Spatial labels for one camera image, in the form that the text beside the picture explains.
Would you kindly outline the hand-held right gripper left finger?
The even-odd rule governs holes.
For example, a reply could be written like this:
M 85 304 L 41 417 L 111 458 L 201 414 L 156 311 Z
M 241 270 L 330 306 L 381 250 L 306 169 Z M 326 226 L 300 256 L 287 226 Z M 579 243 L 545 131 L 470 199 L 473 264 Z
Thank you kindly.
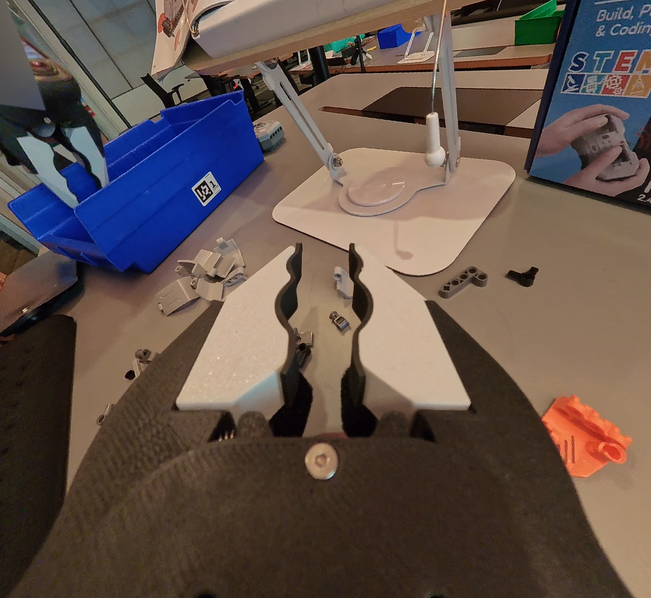
M 229 294 L 177 396 L 180 411 L 261 413 L 271 426 L 305 426 L 313 390 L 299 370 L 289 319 L 297 310 L 303 245 L 277 255 Z

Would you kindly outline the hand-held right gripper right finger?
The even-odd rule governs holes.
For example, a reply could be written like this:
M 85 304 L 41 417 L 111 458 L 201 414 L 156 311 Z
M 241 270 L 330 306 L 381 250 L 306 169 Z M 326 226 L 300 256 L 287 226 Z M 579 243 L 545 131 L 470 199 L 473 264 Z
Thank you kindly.
M 365 246 L 351 243 L 351 361 L 341 380 L 344 426 L 377 426 L 388 413 L 408 420 L 428 410 L 466 411 L 471 399 L 426 299 Z

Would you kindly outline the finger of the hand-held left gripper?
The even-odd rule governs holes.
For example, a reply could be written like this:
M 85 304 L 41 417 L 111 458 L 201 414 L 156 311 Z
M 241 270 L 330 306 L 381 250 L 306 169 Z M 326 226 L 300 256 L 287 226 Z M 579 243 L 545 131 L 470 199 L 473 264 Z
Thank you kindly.
M 86 171 L 94 177 L 99 187 L 109 184 L 107 165 L 102 149 L 93 139 L 88 128 L 70 128 L 68 141 L 73 147 L 73 153 L 81 158 Z
M 66 205 L 75 208 L 79 202 L 68 188 L 66 179 L 55 167 L 53 148 L 35 137 L 18 137 L 18 143 L 37 171 L 36 176 L 41 183 Z

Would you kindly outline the blue plastic storage bin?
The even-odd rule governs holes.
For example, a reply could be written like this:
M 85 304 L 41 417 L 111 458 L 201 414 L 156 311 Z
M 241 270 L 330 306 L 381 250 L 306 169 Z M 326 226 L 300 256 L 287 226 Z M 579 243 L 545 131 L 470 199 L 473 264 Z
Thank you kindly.
M 49 250 L 151 273 L 263 163 L 241 90 L 161 112 L 105 146 L 110 182 L 71 208 L 39 184 L 8 207 Z

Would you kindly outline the grey plate with screw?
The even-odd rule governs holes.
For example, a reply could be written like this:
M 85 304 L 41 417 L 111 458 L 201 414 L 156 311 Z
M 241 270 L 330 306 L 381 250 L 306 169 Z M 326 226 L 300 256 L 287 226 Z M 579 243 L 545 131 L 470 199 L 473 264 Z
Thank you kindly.
M 77 261 L 46 252 L 12 272 L 1 289 L 1 338 L 21 334 L 76 293 Z

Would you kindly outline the dark grey short beam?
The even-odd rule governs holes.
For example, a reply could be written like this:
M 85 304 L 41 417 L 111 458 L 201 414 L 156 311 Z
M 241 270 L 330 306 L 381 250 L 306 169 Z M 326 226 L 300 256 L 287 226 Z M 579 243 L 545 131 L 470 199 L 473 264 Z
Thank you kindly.
M 488 276 L 484 271 L 471 266 L 443 284 L 438 291 L 440 297 L 449 299 L 468 286 L 483 288 L 488 283 Z

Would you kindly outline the light grey angled panel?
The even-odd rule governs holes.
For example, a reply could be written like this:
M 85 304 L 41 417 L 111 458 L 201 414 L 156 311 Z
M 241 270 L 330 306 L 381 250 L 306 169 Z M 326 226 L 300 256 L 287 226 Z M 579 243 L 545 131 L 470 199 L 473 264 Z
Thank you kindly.
M 213 250 L 202 249 L 193 259 L 177 261 L 175 270 L 189 277 L 191 289 L 207 301 L 223 301 L 225 290 L 248 279 L 239 247 L 224 238 L 217 238 Z

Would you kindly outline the black office chair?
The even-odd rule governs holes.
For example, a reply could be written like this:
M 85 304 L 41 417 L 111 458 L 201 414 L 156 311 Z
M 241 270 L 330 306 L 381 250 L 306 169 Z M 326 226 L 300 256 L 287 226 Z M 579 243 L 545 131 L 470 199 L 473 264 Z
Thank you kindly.
M 179 83 L 173 86 L 171 91 L 167 91 L 151 74 L 142 76 L 141 80 L 162 101 L 165 108 L 172 108 L 184 103 L 180 93 L 180 88 L 184 83 Z

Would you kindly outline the white book stand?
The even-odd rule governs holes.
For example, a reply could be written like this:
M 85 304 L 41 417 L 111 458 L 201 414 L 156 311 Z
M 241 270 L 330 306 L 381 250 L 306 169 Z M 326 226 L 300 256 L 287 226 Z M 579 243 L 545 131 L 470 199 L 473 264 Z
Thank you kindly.
M 435 49 L 430 49 L 433 38 L 437 34 L 435 19 L 436 16 L 430 15 L 415 21 L 404 55 L 402 59 L 398 61 L 399 65 L 426 63 L 435 56 Z M 420 51 L 413 51 L 413 42 L 417 34 L 420 33 L 425 33 L 427 35 L 427 41 Z
M 197 0 L 196 41 L 213 59 L 318 29 L 398 0 Z M 515 179 L 506 163 L 460 157 L 451 21 L 443 0 L 435 52 L 447 142 L 439 115 L 427 115 L 425 153 L 353 148 L 336 153 L 279 65 L 257 63 L 264 81 L 313 147 L 322 167 L 276 205 L 273 218 L 324 242 L 361 244 L 407 275 L 448 267 Z

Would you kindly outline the grey brick block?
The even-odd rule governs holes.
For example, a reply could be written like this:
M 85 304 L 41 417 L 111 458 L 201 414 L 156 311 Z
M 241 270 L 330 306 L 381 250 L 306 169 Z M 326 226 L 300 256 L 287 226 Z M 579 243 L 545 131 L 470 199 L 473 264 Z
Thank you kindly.
M 275 150 L 285 139 L 284 130 L 279 121 L 257 120 L 253 123 L 253 128 L 263 153 Z

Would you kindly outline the orange wedge plate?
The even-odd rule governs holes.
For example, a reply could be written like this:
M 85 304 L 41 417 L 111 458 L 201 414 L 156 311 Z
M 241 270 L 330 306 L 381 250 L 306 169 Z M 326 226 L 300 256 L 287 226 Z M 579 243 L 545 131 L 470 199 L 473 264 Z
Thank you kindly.
M 633 440 L 576 396 L 556 398 L 542 416 L 567 472 L 588 478 L 607 464 L 624 464 Z

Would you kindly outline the small blue bin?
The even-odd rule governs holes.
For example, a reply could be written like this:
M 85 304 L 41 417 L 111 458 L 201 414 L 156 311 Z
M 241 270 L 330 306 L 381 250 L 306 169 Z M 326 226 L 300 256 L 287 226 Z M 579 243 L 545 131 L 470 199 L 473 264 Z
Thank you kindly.
M 407 32 L 402 24 L 395 24 L 377 33 L 379 49 L 394 49 L 399 47 L 411 38 L 411 32 Z

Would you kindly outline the dark blue toy kit box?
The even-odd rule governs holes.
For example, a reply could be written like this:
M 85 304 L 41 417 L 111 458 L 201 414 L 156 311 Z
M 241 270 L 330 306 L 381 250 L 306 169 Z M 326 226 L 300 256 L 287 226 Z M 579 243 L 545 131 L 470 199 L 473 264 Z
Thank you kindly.
M 650 0 L 566 0 L 525 170 L 650 211 Z

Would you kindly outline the green plastic bin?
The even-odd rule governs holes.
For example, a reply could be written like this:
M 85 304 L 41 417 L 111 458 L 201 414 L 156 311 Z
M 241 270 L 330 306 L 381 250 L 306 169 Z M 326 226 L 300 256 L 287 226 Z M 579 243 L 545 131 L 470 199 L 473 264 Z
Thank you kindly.
M 549 0 L 515 20 L 514 45 L 530 46 L 555 42 L 564 10 Z

